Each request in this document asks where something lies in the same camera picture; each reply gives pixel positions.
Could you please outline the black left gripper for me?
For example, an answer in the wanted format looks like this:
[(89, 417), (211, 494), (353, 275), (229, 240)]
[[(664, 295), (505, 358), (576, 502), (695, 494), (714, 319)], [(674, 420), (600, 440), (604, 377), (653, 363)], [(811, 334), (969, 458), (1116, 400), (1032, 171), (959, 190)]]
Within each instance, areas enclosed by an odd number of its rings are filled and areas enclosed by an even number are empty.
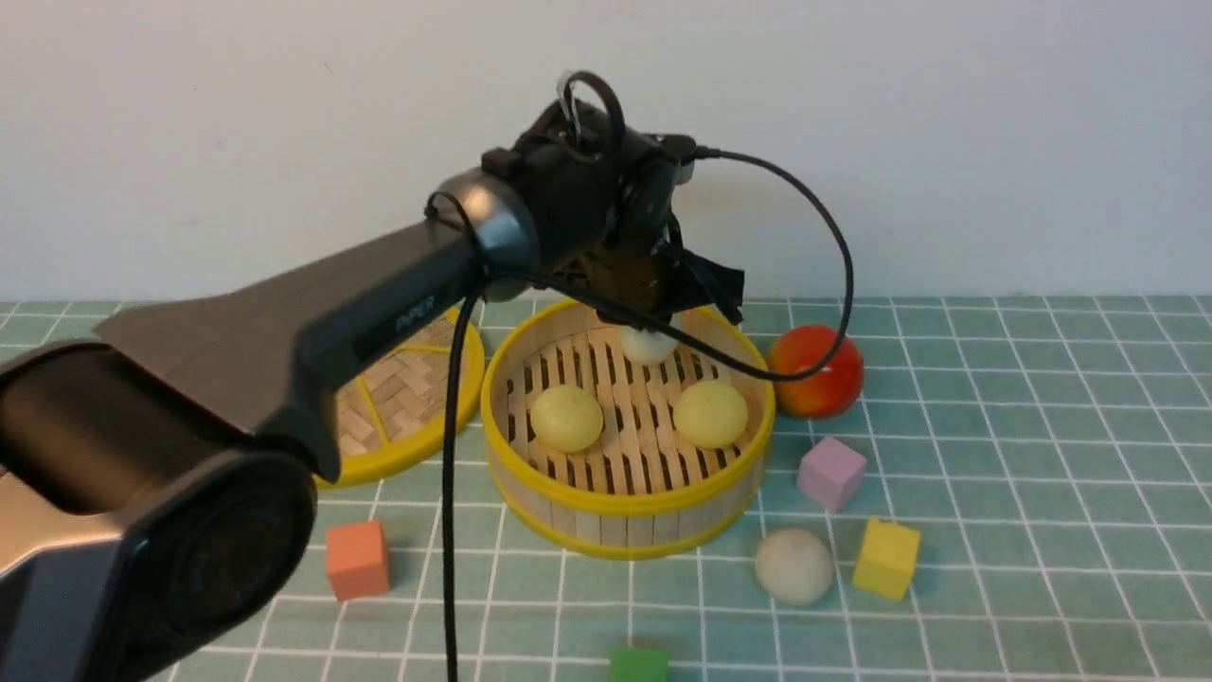
[(667, 323), (702, 306), (716, 308), (728, 323), (743, 322), (744, 273), (687, 250), (674, 213), (659, 233), (628, 233), (572, 260), (568, 283)]

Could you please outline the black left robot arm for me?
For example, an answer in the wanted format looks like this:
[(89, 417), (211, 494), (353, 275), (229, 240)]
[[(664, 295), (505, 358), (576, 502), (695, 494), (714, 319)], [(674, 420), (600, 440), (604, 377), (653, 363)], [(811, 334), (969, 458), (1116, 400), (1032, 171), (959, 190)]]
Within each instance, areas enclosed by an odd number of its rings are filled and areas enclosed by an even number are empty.
[(554, 102), (418, 224), (2, 365), (2, 678), (144, 681), (255, 617), (341, 474), (336, 394), (462, 300), (568, 283), (608, 320), (739, 302), (670, 200), (703, 151)]

